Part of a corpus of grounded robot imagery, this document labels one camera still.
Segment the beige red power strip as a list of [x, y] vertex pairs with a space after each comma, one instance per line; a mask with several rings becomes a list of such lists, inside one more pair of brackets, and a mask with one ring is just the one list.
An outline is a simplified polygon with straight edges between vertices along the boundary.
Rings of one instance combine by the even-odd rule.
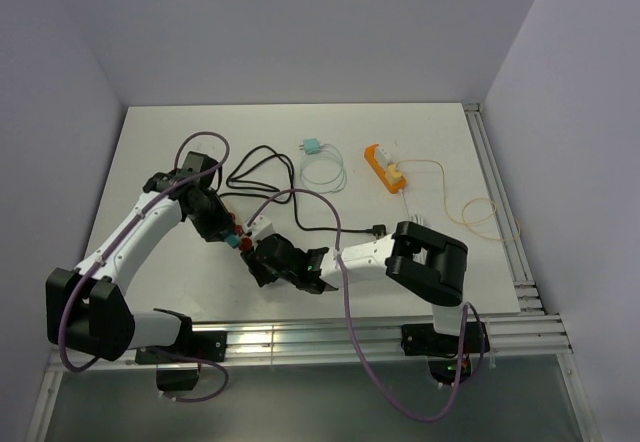
[[241, 240], [241, 244], [236, 250], [239, 250], [240, 252], [247, 252], [252, 250], [254, 247], [254, 242], [245, 234], [245, 231], [244, 231], [245, 220], [242, 217], [241, 213], [231, 202], [223, 202], [223, 204], [227, 209], [227, 211], [229, 212], [233, 222], [233, 230], [229, 231], [227, 235], [236, 234], [240, 237], [240, 240]]

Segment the dark teal charger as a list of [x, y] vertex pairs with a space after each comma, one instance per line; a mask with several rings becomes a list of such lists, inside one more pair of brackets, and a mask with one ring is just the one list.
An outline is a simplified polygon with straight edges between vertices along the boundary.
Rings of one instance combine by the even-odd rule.
[[229, 234], [224, 238], [224, 242], [229, 245], [231, 248], [237, 249], [240, 244], [241, 244], [241, 240], [240, 237], [236, 234]]

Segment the tan yellow charger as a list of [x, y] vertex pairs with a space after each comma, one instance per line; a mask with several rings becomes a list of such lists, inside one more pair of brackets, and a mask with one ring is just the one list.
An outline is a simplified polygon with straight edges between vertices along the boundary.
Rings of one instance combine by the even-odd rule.
[[390, 185], [401, 184], [404, 180], [404, 175], [401, 171], [398, 170], [396, 164], [389, 164], [387, 166], [385, 177]]

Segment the white dual usb charger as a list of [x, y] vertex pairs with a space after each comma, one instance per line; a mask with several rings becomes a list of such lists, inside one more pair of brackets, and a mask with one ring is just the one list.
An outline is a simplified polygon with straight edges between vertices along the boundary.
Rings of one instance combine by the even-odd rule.
[[387, 170], [389, 164], [393, 164], [393, 158], [389, 152], [381, 145], [377, 145], [374, 149], [374, 158], [383, 171]]

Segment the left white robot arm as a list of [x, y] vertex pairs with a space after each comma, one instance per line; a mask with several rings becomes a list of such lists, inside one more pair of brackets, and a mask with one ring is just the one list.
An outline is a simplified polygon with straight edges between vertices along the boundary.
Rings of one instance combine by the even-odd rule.
[[206, 242], [239, 247], [234, 218], [211, 186], [220, 172], [216, 159], [188, 153], [181, 167], [145, 183], [132, 211], [98, 249], [72, 269], [55, 269], [45, 283], [48, 340], [108, 361], [148, 347], [172, 361], [194, 354], [190, 317], [167, 309], [134, 314], [125, 295], [147, 257], [182, 222]]

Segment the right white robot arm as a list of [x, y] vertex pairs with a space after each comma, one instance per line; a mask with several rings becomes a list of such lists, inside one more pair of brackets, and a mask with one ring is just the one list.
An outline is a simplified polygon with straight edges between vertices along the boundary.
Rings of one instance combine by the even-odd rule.
[[321, 295], [343, 287], [343, 271], [351, 282], [390, 279], [431, 304], [438, 348], [452, 352], [467, 339], [462, 311], [468, 247], [457, 239], [402, 221], [394, 233], [372, 242], [304, 251], [263, 216], [245, 223], [243, 230], [241, 258], [261, 287], [283, 280]]

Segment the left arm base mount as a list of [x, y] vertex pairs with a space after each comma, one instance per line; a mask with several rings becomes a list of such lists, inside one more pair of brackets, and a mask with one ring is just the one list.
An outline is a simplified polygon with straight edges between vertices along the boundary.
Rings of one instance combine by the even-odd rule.
[[[196, 388], [205, 365], [224, 361], [227, 335], [224, 330], [194, 332], [186, 343], [176, 348], [137, 349], [134, 361], [137, 365], [156, 367], [159, 390], [182, 396]], [[186, 363], [186, 358], [197, 359], [194, 368], [169, 368], [171, 364]]]

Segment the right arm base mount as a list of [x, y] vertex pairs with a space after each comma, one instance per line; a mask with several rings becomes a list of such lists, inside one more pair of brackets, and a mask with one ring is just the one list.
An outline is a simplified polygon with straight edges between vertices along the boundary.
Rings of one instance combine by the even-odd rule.
[[[443, 385], [451, 385], [456, 377], [458, 338], [439, 334], [432, 323], [401, 326], [401, 348], [405, 356], [426, 357], [431, 377]], [[486, 326], [468, 324], [463, 342], [460, 382], [468, 380], [474, 371], [472, 355], [487, 354], [491, 349]]]

